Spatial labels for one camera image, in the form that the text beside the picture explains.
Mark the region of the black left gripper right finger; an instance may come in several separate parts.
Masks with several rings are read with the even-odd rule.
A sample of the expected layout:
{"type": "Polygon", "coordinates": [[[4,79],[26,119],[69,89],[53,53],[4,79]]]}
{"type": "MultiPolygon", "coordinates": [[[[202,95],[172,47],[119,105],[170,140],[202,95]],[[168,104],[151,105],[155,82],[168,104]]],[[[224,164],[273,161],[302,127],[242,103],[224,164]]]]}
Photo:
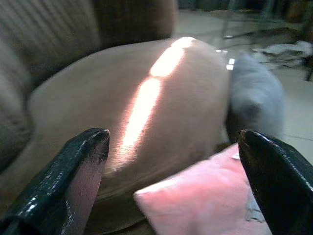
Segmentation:
{"type": "Polygon", "coordinates": [[[293,146],[251,129],[239,132],[240,160],[274,235],[313,233],[313,166],[293,146]]]}

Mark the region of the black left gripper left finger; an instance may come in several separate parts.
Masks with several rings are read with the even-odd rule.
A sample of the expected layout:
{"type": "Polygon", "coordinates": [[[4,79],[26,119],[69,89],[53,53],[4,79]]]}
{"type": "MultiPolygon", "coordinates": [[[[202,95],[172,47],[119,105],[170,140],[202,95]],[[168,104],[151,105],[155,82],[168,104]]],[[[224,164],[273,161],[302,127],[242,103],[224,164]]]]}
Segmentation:
{"type": "Polygon", "coordinates": [[[2,235],[82,235],[109,154],[108,129],[68,140],[23,189],[0,221],[2,235]]]}

